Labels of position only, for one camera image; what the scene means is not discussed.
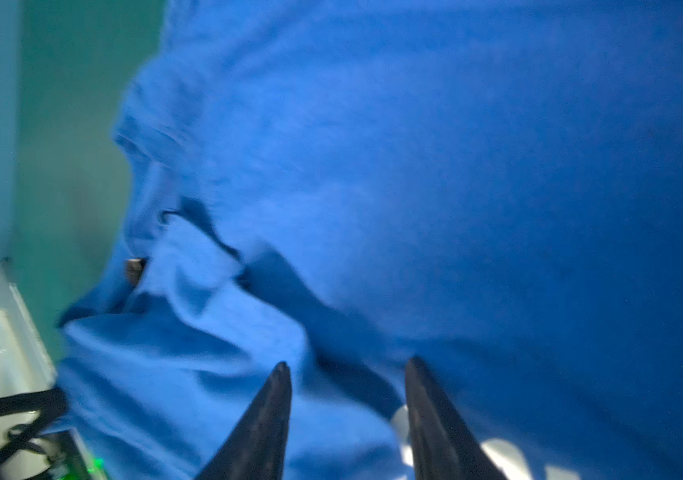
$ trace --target blue cloth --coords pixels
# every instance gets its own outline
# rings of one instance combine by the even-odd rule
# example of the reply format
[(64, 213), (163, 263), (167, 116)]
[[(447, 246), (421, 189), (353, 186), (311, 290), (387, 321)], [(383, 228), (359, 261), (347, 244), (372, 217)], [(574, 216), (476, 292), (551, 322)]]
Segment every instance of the blue cloth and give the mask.
[(416, 354), (536, 478), (683, 478), (683, 2), (171, 1), (115, 136), (58, 378), (115, 479), (193, 477), (280, 360), (286, 480), (412, 475)]

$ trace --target green surface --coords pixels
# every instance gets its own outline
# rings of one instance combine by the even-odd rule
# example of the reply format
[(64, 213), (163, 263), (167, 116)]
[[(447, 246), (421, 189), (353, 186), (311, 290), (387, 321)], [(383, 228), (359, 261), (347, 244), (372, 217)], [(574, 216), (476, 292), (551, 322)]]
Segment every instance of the green surface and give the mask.
[(110, 130), (156, 51), (162, 4), (23, 3), (13, 272), (54, 360), (58, 316), (96, 283), (125, 210), (128, 165)]

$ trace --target blue fabric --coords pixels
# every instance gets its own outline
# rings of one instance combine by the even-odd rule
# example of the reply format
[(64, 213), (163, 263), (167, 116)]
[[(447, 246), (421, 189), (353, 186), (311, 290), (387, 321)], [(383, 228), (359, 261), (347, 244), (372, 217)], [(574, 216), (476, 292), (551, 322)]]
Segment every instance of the blue fabric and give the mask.
[(280, 360), (286, 480), (409, 475), (416, 354), (537, 478), (683, 478), (683, 2), (172, 1), (116, 141), (58, 379), (115, 479), (193, 477)]

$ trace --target black prong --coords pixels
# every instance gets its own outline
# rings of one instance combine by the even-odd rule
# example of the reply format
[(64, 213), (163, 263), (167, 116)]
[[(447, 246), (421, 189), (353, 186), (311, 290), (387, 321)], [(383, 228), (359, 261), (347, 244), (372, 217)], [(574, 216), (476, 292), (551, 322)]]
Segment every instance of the black prong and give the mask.
[(506, 480), (419, 357), (405, 367), (405, 393), (416, 480)]
[(280, 480), (290, 418), (290, 369), (280, 362), (197, 480)]

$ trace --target crumpled fabric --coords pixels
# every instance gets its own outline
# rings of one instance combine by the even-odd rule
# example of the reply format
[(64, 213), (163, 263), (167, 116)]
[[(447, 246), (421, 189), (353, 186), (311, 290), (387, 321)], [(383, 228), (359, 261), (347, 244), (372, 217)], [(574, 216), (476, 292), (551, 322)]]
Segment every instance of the crumpled fabric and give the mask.
[(683, 478), (683, 2), (172, 0), (115, 139), (58, 384), (116, 480), (193, 478), (283, 360), (286, 480), (412, 476), (413, 355), (534, 478)]

